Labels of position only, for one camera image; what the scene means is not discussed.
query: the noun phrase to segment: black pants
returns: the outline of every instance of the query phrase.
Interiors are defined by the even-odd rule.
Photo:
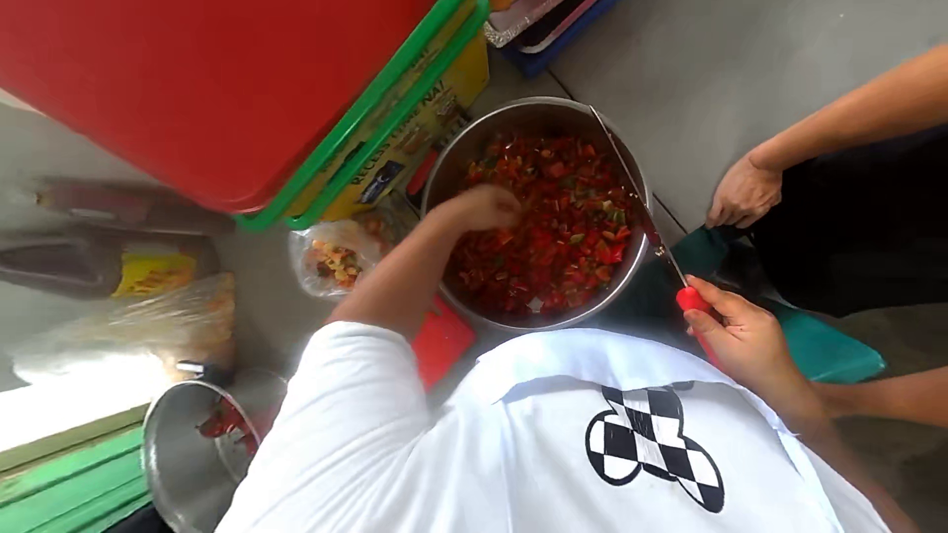
[[[787,170],[750,228],[771,282],[836,317],[948,302],[948,125]]]

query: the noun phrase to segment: chopped tomato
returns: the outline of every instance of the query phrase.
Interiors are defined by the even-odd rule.
[[[464,184],[493,183],[520,201],[520,224],[472,232],[451,254],[473,302],[506,314],[559,313],[611,280],[632,231],[629,196],[591,144],[572,137],[498,138]]]

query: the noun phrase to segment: hand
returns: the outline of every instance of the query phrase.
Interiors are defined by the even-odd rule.
[[[704,224],[708,228],[732,224],[747,228],[780,203],[782,183],[782,172],[755,167],[748,153],[728,169],[718,184]]]
[[[437,210],[449,212],[464,231],[510,228],[520,219],[517,197],[496,185],[478,185],[451,198]]]
[[[718,323],[697,309],[684,313],[688,333],[704,337],[718,354],[720,369],[760,396],[788,426],[825,419],[823,404],[790,357],[774,315],[704,280],[694,276],[687,280],[724,319],[724,324]]]

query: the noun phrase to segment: metal bowl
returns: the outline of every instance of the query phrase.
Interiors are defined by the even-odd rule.
[[[648,207],[651,209],[651,193],[639,172],[638,165],[635,164],[635,158],[622,141],[622,135],[615,126],[605,117],[603,121],[612,132],[623,159],[633,173],[639,191],[646,196]],[[431,168],[428,185],[422,198],[422,213],[427,213],[457,194],[470,162],[482,158],[486,145],[496,138],[497,134],[503,133],[529,136],[579,136],[592,143],[599,153],[612,153],[612,148],[604,139],[602,128],[589,106],[554,97],[534,97],[511,101],[504,107],[469,124],[448,144]],[[627,188],[634,191],[630,184],[627,184]],[[629,284],[632,275],[645,260],[648,248],[648,240],[641,229],[632,229],[630,241],[638,243],[638,246],[629,246],[629,251],[633,253],[626,254],[625,260],[612,276],[609,286],[600,290],[587,303],[562,314],[528,316],[484,314],[465,298],[463,288],[452,279],[442,280],[441,292],[446,299],[468,316],[507,331],[525,333],[566,327],[584,321],[604,309]]]
[[[145,415],[142,463],[155,508],[173,531],[211,533],[250,465],[239,435],[211,439],[198,432],[214,404],[226,398],[259,443],[285,394],[281,377],[251,369],[239,373],[226,390],[205,381],[181,381],[152,402]]]

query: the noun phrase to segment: dark bottle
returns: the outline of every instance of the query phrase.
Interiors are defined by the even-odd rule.
[[[185,235],[231,233],[234,221],[208,211],[172,191],[65,178],[47,179],[35,194],[37,205],[68,214],[77,222]]]

